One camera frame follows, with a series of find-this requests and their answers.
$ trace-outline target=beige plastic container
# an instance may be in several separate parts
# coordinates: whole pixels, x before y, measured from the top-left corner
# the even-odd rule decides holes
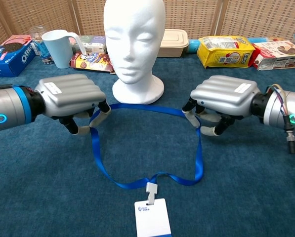
[[[161,48],[157,57],[178,58],[188,45],[189,39],[187,32],[184,30],[165,29]]]

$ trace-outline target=silver robot hand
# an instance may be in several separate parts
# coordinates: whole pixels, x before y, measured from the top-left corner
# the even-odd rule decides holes
[[[90,128],[77,126],[73,117],[89,118],[98,106],[101,114],[92,121],[91,126],[94,127],[111,112],[105,94],[83,74],[42,79],[35,91],[43,98],[43,114],[52,119],[59,119],[60,123],[75,135],[87,134]]]
[[[218,122],[214,127],[202,126],[201,133],[219,136],[234,124],[236,119],[252,115],[251,102],[259,92],[254,81],[220,75],[211,76],[191,92],[189,101],[182,110],[186,113],[196,107],[196,115],[201,119]]]

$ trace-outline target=blue lanyard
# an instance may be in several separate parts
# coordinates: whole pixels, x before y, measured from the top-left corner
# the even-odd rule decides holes
[[[177,110],[177,109],[172,109],[172,108],[167,108],[167,107],[161,107],[161,106],[152,106],[152,105],[137,105],[137,104],[112,104],[110,105],[111,109],[138,109],[138,110],[147,110],[147,111],[153,111],[153,112],[158,112],[158,113],[163,113],[163,114],[168,114],[168,115],[174,115],[174,116],[179,116],[185,118],[185,115],[183,114],[182,111]],[[100,113],[100,110],[96,111],[96,113],[91,117],[90,121],[94,120]],[[203,176],[203,160],[202,160],[202,147],[201,147],[201,136],[200,136],[200,128],[196,129],[197,135],[199,137],[199,143],[198,143],[198,148],[197,148],[197,154],[196,154],[196,170],[195,170],[195,179],[194,180],[187,180],[180,178],[176,175],[160,171],[157,174],[155,174],[151,179],[149,178],[142,178],[137,181],[134,181],[132,183],[127,183],[127,184],[122,184],[118,183],[115,180],[113,180],[110,175],[107,173],[106,169],[103,166],[102,160],[101,160],[101,154],[100,154],[100,142],[99,142],[99,133],[98,130],[95,128],[91,128],[91,138],[92,138],[92,151],[93,151],[93,156],[94,160],[100,169],[100,171],[112,182],[114,182],[116,185],[123,189],[138,189],[142,187],[146,187],[146,183],[157,183],[157,176],[158,175],[168,175],[171,177],[174,181],[176,181],[179,184],[185,185],[185,186],[191,186],[196,183],[198,183],[202,176]]]

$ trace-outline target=cookie package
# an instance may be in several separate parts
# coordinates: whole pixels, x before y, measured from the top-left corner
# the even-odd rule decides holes
[[[109,55],[106,53],[77,52],[70,61],[70,67],[78,70],[109,72],[115,74]]]
[[[253,66],[259,71],[295,68],[295,44],[289,40],[253,43]]]
[[[12,35],[0,45],[0,78],[17,77],[33,60],[30,35]]]

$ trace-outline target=yellow snack package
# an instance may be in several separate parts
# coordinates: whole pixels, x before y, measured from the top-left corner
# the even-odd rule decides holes
[[[248,68],[254,46],[242,36],[208,36],[199,39],[197,55],[206,67]]]

